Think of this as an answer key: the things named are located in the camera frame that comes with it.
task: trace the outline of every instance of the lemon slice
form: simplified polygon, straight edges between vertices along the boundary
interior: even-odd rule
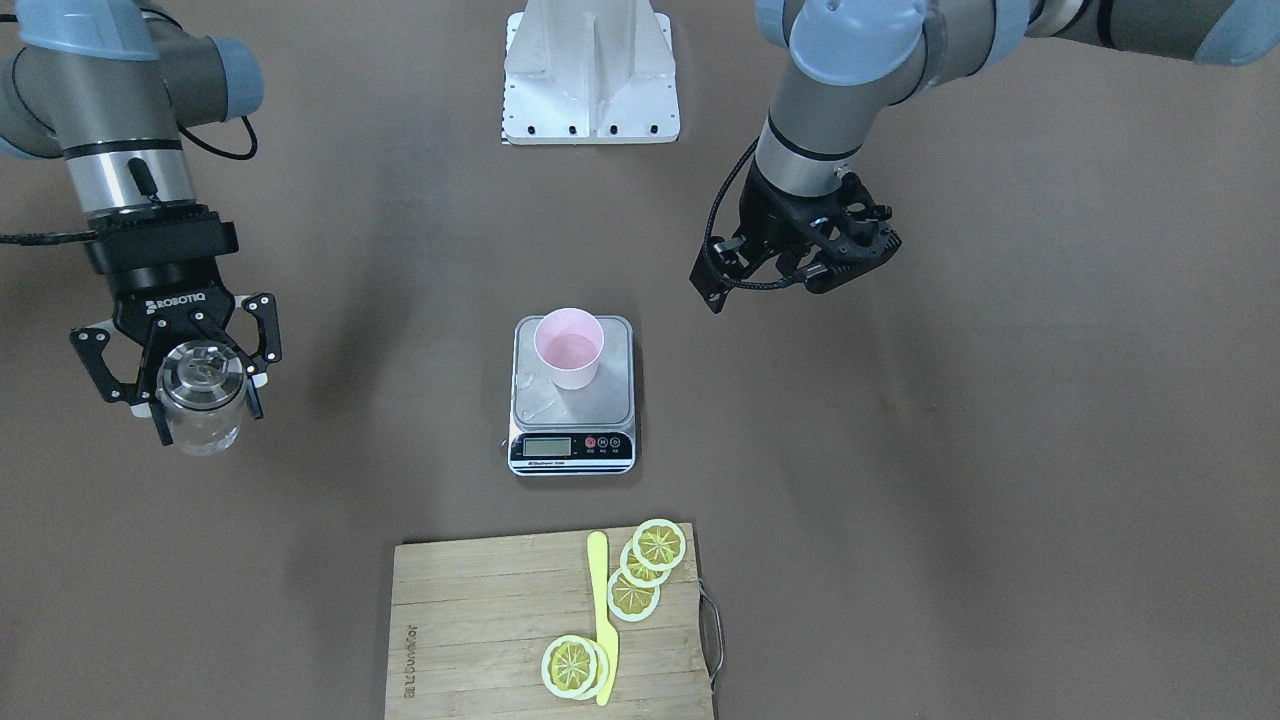
[[[576,697],[595,684],[599,661],[595,643],[579,635],[561,635],[543,653],[543,684],[556,697]]]
[[[609,610],[618,620],[639,623],[653,615],[658,607],[658,598],[662,597],[662,588],[637,588],[622,577],[622,570],[614,570],[609,577],[609,593],[607,596]]]
[[[645,568],[635,553],[631,552],[631,541],[627,541],[627,544],[622,546],[622,555],[618,556],[618,569],[622,570],[622,577],[637,588],[655,588],[666,583],[667,578],[671,577],[671,570],[659,573]]]
[[[609,656],[604,652],[604,648],[600,647],[600,643],[595,641],[586,642],[591,643],[591,647],[595,648],[595,683],[593,683],[591,687],[582,694],[573,696],[573,700],[593,700],[595,696],[600,694],[600,691],[604,689],[604,683],[609,679]]]
[[[631,536],[631,551],[645,568],[664,573],[685,559],[685,533],[671,520],[645,520]]]

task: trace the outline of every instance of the robotic arm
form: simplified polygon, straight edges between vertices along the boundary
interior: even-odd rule
[[[881,109],[975,74],[1023,37],[1243,65],[1280,44],[1280,0],[756,0],[791,63],[760,138],[717,196],[690,281],[713,313],[728,292],[836,288],[893,256],[892,210],[850,169]],[[721,200],[750,161],[728,240]],[[781,277],[750,282],[776,259]]]
[[[262,76],[244,45],[196,38],[147,0],[18,0],[27,44],[0,65],[0,152],[61,158],[90,232],[0,236],[13,245],[86,241],[115,302],[110,320],[70,333],[102,400],[151,418],[164,445],[205,455],[230,446],[243,409],[262,416],[257,388],[283,357],[275,299],[233,296],[216,258],[238,250],[236,228],[196,202],[179,133],[244,118],[262,101]],[[227,327],[253,316],[257,347]],[[133,382],[104,360],[123,334],[142,346]]]

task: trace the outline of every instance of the digital kitchen scale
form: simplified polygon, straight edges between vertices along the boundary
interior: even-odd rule
[[[516,325],[507,465],[517,475],[613,475],[636,462],[636,396],[631,323],[596,315],[604,351],[582,389],[556,387],[534,347],[543,315]]]

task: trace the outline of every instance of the clear glass container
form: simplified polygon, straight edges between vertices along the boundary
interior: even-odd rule
[[[244,419],[246,382],[239,357],[220,342],[174,347],[156,383],[174,446],[200,456],[230,447]]]

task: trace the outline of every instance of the blue joint cap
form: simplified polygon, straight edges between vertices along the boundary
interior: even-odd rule
[[[28,45],[108,60],[159,60],[142,10],[131,0],[18,0]]]
[[[0,136],[0,152],[4,152],[5,155],[13,155],[14,158],[20,158],[23,160],[40,160],[40,158],[32,155],[31,152],[23,152],[22,150],[18,150],[18,147],[15,147],[13,143],[5,140],[4,136]]]
[[[755,0],[755,24],[760,26],[764,40],[778,47],[787,46],[787,36],[783,28],[786,18],[786,0]]]
[[[806,0],[791,26],[791,59],[824,85],[874,82],[924,36],[925,0]]]
[[[991,53],[980,70],[1004,60],[1027,37],[1027,27],[1032,22],[1032,0],[996,0],[996,38],[991,42]]]
[[[262,68],[253,53],[239,40],[230,37],[210,37],[214,47],[223,58],[223,72],[227,74],[227,117],[223,120],[244,118],[262,106],[266,83],[262,81]]]
[[[1280,1],[1235,0],[1201,49],[1197,65],[1248,65],[1280,45]]]

